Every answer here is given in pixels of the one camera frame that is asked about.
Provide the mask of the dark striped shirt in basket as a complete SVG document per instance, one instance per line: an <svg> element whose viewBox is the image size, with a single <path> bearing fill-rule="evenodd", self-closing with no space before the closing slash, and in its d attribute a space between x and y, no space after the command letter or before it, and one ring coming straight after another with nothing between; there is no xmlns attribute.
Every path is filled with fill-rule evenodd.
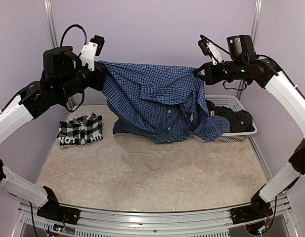
<svg viewBox="0 0 305 237"><path fill-rule="evenodd" d="M245 110L233 111L225 106L216 106L209 100L206 100L206 104L211 116L220 116L229 121L231 133L255 131L253 117L249 112Z"/></svg>

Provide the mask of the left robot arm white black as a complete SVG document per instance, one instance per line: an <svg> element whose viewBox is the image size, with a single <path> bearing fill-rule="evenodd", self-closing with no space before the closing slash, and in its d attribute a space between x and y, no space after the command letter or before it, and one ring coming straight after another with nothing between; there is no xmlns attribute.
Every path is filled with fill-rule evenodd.
<svg viewBox="0 0 305 237"><path fill-rule="evenodd" d="M43 73L18 91L0 111L0 145L25 124L37 119L54 105L66 106L68 99L88 87L101 91L106 69L95 62L102 46L86 42L80 55L71 46L61 46L43 53ZM53 190L38 186L12 172L0 159L0 190L27 200L38 213L57 220L63 215Z"/></svg>

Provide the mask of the front aluminium rail frame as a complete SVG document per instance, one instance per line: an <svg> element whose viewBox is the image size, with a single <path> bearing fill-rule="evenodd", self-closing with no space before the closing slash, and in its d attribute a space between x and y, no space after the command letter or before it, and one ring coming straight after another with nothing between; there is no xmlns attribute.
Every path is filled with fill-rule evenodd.
<svg viewBox="0 0 305 237"><path fill-rule="evenodd" d="M298 237L296 220L285 195L271 202L272 215L239 217L248 204L196 211L129 212L65 205L79 210L65 223L37 215L22 201L12 237Z"/></svg>

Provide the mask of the folded black white plaid shirt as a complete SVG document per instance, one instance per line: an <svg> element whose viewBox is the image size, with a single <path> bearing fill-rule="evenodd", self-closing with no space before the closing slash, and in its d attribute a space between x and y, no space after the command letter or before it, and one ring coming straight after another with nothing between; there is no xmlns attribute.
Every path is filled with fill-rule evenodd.
<svg viewBox="0 0 305 237"><path fill-rule="evenodd" d="M60 121L58 143L61 148L81 146L103 139L102 115L91 113L70 121Z"/></svg>

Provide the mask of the white plastic laundry basket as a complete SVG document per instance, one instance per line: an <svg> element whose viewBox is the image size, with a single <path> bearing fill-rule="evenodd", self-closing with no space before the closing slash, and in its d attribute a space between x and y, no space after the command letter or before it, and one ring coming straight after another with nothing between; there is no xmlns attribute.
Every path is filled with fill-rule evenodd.
<svg viewBox="0 0 305 237"><path fill-rule="evenodd" d="M232 95L207 95L206 99L213 102L216 106L225 106L234 112L246 110L242 103ZM255 123L252 123L254 131L238 132L238 133L224 133L220 137L213 140L215 143L230 143L243 142L250 135L256 134L258 129Z"/></svg>

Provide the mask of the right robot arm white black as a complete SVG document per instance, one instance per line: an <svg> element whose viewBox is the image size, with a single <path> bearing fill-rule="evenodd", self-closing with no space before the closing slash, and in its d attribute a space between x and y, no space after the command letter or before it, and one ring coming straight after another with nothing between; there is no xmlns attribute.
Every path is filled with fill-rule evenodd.
<svg viewBox="0 0 305 237"><path fill-rule="evenodd" d="M243 80L250 85L255 81L284 107L304 137L288 163L253 195L251 203L237 209L240 214L251 219L271 215L270 202L305 174L305 97L273 59L256 54L250 35L227 38L227 54L231 61L221 59L220 46L204 35L200 38L198 45L204 55L210 56L211 62L195 70L197 78L206 85L234 80Z"/></svg>

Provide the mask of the left aluminium frame post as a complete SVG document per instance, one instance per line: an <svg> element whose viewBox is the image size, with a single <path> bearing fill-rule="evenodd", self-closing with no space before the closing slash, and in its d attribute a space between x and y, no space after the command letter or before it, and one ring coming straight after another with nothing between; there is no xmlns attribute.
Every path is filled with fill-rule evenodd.
<svg viewBox="0 0 305 237"><path fill-rule="evenodd" d="M54 20L54 16L53 16L52 1L43 0L43 2L44 2L46 23L47 23L48 33L50 36L51 46L58 47L59 44L58 44L58 40L57 40L55 20Z"/></svg>

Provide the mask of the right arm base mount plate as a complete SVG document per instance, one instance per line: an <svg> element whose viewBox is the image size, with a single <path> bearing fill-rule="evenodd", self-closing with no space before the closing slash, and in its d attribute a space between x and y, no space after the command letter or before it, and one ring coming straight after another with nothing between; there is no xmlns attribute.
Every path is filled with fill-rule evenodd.
<svg viewBox="0 0 305 237"><path fill-rule="evenodd" d="M230 210L231 218L233 224L241 224L245 222L250 222L267 217L267 215L272 215L273 210L270 206L263 209L255 208L252 205L245 205L242 207L232 208Z"/></svg>

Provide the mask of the blue checked long sleeve shirt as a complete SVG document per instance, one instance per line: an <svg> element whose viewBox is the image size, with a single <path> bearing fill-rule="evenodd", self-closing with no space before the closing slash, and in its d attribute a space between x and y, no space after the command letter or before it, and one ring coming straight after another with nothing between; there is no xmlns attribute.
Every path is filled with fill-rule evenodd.
<svg viewBox="0 0 305 237"><path fill-rule="evenodd" d="M194 68L103 61L103 94L118 117L113 133L133 133L157 144L189 136L212 141L230 131L226 118L212 116L204 83Z"/></svg>

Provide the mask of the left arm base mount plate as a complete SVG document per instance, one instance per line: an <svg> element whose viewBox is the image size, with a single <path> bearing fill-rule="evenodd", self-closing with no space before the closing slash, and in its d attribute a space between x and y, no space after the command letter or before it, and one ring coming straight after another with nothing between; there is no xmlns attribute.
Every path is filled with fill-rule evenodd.
<svg viewBox="0 0 305 237"><path fill-rule="evenodd" d="M37 215L49 220L77 225L81 211L77 208L61 205L44 205L37 211Z"/></svg>

